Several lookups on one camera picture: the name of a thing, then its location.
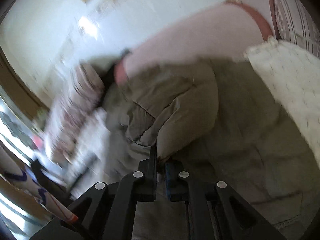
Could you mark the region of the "olive quilted hooded jacket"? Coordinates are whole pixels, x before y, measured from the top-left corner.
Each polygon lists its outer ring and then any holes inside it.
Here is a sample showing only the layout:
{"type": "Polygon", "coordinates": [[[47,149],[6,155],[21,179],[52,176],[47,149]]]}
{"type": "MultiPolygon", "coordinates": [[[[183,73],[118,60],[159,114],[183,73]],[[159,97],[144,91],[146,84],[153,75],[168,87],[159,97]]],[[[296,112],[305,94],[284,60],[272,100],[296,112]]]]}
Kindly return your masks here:
{"type": "Polygon", "coordinates": [[[319,168],[291,116],[247,61],[154,64],[114,81],[104,179],[118,182],[157,148],[158,172],[182,162],[201,181],[226,181],[287,239],[319,209],[319,168]]]}

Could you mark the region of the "striped floral pillow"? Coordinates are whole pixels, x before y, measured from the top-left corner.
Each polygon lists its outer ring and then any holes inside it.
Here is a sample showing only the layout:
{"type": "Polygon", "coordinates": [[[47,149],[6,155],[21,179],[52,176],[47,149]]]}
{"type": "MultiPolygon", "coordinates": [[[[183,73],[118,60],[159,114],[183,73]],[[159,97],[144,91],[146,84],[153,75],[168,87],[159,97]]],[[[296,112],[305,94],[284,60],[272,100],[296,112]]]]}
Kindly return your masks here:
{"type": "Polygon", "coordinates": [[[62,165],[71,157],[80,129],[103,91],[104,84],[90,64],[71,70],[53,100],[44,129],[44,149],[50,161],[62,165]]]}
{"type": "Polygon", "coordinates": [[[274,0],[281,39],[319,57],[319,29],[300,0],[274,0]]]}

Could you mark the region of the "stained glass window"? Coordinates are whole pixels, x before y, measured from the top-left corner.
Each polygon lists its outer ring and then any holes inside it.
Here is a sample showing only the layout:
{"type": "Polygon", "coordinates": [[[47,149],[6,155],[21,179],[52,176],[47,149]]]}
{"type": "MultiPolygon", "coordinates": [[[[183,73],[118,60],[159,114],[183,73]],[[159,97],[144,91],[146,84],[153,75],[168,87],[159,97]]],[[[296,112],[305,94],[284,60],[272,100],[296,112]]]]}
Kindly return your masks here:
{"type": "Polygon", "coordinates": [[[39,160],[43,166],[50,164],[42,137],[30,120],[22,114],[7,93],[1,88],[1,142],[21,162],[30,166],[39,160]]]}

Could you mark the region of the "white floral bed quilt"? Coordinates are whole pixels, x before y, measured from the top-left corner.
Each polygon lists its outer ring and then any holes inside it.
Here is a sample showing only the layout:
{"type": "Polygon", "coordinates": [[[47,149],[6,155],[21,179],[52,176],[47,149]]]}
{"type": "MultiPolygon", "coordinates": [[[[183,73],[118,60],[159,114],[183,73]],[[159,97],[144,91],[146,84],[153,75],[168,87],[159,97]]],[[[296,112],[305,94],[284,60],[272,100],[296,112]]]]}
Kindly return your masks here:
{"type": "Polygon", "coordinates": [[[319,58],[272,37],[247,48],[244,55],[273,97],[291,115],[319,161],[319,58]]]}

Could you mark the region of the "pink padded headboard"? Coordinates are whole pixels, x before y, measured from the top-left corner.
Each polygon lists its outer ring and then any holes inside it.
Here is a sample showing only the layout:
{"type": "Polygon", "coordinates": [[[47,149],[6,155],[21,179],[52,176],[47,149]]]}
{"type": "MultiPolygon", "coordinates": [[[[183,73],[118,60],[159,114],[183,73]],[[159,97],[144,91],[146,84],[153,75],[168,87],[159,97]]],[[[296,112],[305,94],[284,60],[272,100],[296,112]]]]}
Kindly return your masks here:
{"type": "Polygon", "coordinates": [[[274,0],[225,0],[181,20],[125,57],[127,78],[160,62],[199,56],[240,60],[248,47],[277,35],[273,6],[274,0]]]}

